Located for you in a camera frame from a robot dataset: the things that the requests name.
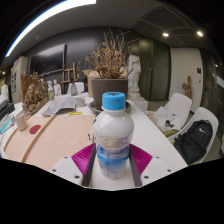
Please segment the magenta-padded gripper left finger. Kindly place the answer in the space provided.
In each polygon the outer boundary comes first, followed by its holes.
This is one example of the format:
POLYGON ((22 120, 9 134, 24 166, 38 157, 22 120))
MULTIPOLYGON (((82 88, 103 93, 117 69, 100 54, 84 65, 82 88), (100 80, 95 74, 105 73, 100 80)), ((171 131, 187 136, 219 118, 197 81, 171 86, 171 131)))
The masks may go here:
POLYGON ((95 156, 95 144, 88 145, 72 156, 63 156, 50 172, 76 185, 89 187, 95 156))

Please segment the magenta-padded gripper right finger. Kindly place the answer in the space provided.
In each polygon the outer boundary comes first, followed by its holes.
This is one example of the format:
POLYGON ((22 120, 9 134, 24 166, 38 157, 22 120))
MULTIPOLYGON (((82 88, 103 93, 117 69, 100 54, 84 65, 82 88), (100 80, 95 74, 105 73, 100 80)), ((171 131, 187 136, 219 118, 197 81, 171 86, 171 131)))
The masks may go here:
POLYGON ((173 173, 173 169, 160 157, 130 144, 129 162, 134 185, 142 187, 173 173))

